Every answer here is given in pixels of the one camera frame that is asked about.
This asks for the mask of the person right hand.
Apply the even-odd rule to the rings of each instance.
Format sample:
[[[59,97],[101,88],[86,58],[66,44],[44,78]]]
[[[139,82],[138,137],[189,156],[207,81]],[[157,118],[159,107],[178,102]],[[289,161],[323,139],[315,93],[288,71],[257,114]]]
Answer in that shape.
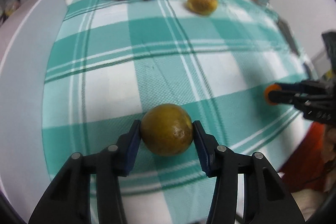
[[[335,183],[335,143],[336,132],[335,128],[329,125],[325,126],[323,133],[323,145],[321,156],[324,163],[330,162],[332,167],[331,171],[326,176],[325,192],[329,192]]]

